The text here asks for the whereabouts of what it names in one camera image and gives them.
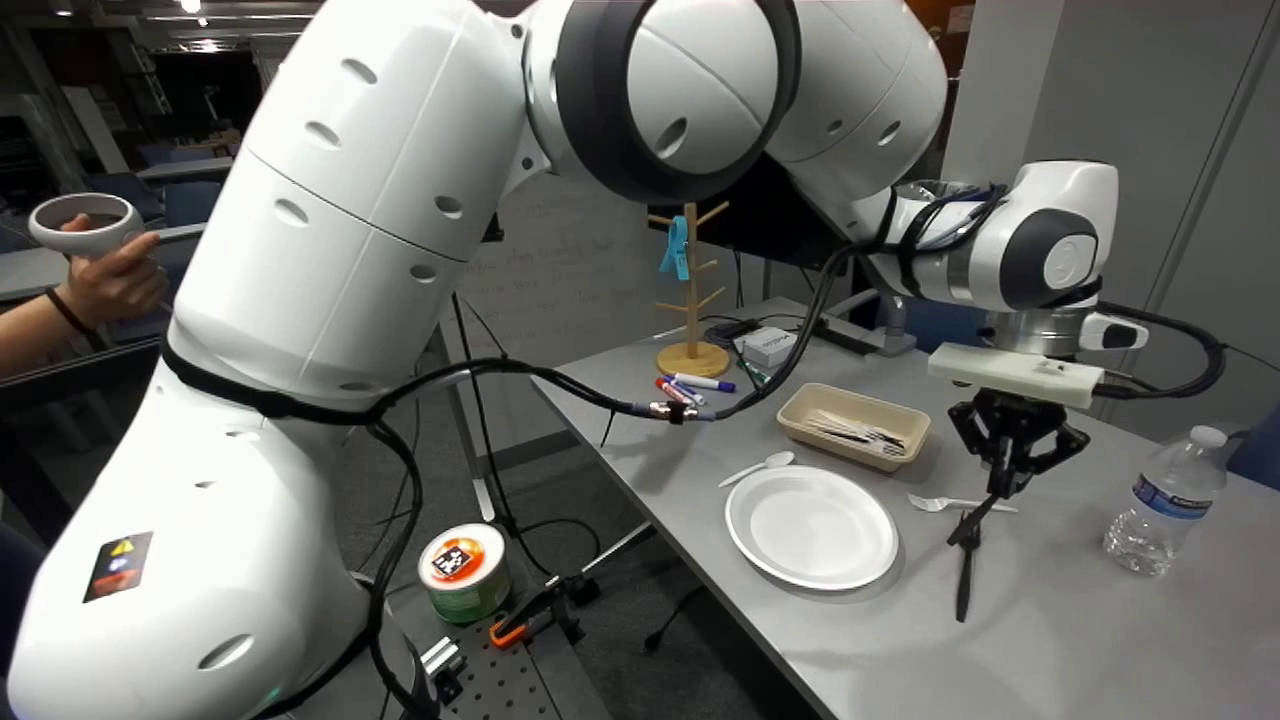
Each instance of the food container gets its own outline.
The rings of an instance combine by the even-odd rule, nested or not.
[[[490,615],[511,592],[504,536],[487,525],[439,530],[414,558],[414,575],[429,585],[439,620],[459,627]]]
[[[929,412],[842,390],[833,382],[802,382],[776,412],[776,418],[789,427],[794,445],[867,462],[874,472],[899,472],[915,462],[931,427]]]

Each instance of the sticker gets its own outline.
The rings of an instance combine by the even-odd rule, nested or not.
[[[1137,478],[1132,494],[1144,501],[1151,511],[1159,515],[1174,515],[1174,519],[1199,519],[1207,515],[1207,501],[1184,501],[1184,494],[1167,494],[1164,486],[1156,486],[1151,478]]]
[[[115,592],[132,592],[135,585],[143,585],[147,546],[151,546],[151,530],[119,536],[119,539],[105,545],[94,551],[94,564],[91,564],[91,575],[85,586],[85,603],[115,596]]]
[[[477,575],[477,567],[483,564],[483,546],[473,536],[446,536],[439,545],[439,551],[430,556],[430,567],[446,579],[459,585],[468,575]]]

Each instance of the bottle cap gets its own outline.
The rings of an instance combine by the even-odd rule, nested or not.
[[[1227,445],[1227,430],[1210,427],[1210,424],[1195,424],[1191,427],[1191,445],[1199,449],[1224,449]]]

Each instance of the person's arm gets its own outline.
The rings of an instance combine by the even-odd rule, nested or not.
[[[85,334],[74,324],[94,333],[108,318],[151,312],[160,302],[160,266],[151,260],[155,244],[160,235],[147,233],[94,260],[74,257],[69,280],[53,289],[62,312],[53,297],[37,297],[4,312],[0,376],[15,376],[53,360],[60,346]]]

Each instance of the lid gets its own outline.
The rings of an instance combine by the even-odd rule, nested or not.
[[[1191,445],[1199,449],[1227,449],[1227,430],[1210,427],[1210,424],[1195,424],[1191,427]]]
[[[439,530],[414,558],[414,575],[430,592],[459,592],[483,585],[504,564],[504,536],[487,525],[459,525]]]

